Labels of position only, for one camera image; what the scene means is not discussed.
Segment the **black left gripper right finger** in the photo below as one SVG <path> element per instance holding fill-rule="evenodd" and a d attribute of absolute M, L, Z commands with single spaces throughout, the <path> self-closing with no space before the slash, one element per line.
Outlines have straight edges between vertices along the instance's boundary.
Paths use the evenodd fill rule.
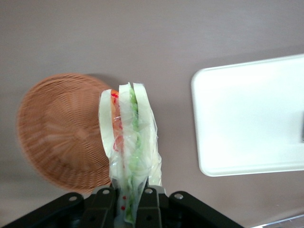
<path fill-rule="evenodd" d="M 137 209 L 136 228 L 162 228 L 159 195 L 165 194 L 163 187 L 146 187 Z"/>

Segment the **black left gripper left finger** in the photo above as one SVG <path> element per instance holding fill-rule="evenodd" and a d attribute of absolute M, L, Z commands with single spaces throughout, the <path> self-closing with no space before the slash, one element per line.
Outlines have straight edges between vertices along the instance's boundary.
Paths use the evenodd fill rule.
<path fill-rule="evenodd" d="M 116 191 L 113 187 L 97 187 L 83 213 L 84 228 L 113 228 Z"/>

